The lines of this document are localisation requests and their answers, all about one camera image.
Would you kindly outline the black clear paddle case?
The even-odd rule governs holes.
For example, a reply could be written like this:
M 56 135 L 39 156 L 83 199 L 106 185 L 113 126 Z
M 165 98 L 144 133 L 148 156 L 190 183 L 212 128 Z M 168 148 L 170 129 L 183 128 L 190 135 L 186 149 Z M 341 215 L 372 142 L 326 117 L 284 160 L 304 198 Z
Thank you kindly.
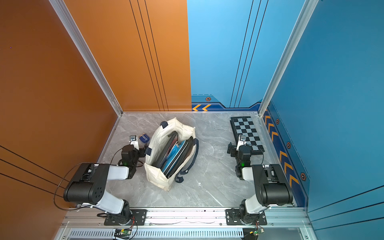
M 168 135 L 168 141 L 166 145 L 161 150 L 160 154 L 153 163 L 153 167 L 161 169 L 166 162 L 166 159 L 173 148 L 173 146 L 178 142 L 178 133 L 173 131 Z

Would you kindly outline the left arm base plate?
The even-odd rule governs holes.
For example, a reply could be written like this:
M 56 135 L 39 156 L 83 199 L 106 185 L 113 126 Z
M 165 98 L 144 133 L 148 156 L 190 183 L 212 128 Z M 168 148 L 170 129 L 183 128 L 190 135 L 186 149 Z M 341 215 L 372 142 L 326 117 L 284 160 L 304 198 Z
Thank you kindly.
M 105 218 L 105 226 L 118 226 L 118 227 L 129 227 L 129 226 L 143 226 L 146 221 L 147 210 L 146 209 L 133 209 L 123 211 L 118 215 L 107 214 Z

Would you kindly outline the blue paddle case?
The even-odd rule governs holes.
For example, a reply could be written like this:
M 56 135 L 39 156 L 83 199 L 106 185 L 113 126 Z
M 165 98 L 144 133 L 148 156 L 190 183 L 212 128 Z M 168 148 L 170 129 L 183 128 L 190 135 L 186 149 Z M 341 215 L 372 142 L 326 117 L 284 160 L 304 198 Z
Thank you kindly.
M 171 169 L 173 168 L 174 164 L 176 163 L 177 158 L 182 153 L 182 151 L 185 149 L 187 143 L 186 140 L 182 141 L 180 144 L 175 144 L 173 148 L 171 149 L 165 164 L 162 167 L 162 172 L 166 176 L 169 174 Z

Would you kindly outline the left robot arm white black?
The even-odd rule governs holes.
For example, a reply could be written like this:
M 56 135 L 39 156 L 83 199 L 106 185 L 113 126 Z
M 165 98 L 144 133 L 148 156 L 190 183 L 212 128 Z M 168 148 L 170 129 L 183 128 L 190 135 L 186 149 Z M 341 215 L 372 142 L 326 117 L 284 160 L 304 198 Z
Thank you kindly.
M 82 163 L 64 190 L 66 202 L 86 204 L 101 212 L 97 217 L 105 219 L 106 226 L 128 226 L 137 224 L 129 202 L 115 197 L 106 190 L 108 181 L 130 180 L 137 170 L 140 158 L 145 157 L 147 145 L 122 148 L 122 159 L 117 165 Z

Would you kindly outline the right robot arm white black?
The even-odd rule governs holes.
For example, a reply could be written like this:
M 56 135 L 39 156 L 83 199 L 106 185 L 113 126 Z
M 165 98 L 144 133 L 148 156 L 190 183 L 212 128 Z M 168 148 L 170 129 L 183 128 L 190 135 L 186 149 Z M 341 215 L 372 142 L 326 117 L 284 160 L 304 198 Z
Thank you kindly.
M 227 153 L 236 158 L 235 171 L 240 180 L 252 181 L 255 193 L 244 199 L 238 210 L 228 215 L 230 224 L 242 223 L 243 225 L 261 224 L 264 211 L 271 206 L 291 205 L 294 201 L 292 189 L 279 164 L 251 164 L 252 147 L 249 145 L 228 145 Z

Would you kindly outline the cream canvas tote bag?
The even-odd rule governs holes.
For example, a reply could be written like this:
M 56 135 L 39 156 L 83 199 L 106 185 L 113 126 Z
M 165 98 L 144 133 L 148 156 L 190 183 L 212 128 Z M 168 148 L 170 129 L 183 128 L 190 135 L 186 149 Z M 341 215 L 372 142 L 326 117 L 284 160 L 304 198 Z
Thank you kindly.
M 177 118 L 163 121 L 156 129 L 146 150 L 147 180 L 169 191 L 172 184 L 182 183 L 194 166 L 199 153 L 199 140 L 194 127 Z

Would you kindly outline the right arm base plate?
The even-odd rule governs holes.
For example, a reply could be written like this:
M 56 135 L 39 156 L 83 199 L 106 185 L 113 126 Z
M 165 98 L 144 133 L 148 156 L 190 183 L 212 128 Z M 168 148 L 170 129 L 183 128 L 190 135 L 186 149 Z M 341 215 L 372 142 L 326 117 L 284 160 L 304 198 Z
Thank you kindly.
M 240 213 L 239 209 L 231 208 L 225 210 L 226 221 L 228 226 L 239 226 L 239 225 L 255 225 L 266 226 L 267 218 L 265 213 L 261 214 L 248 214 Z

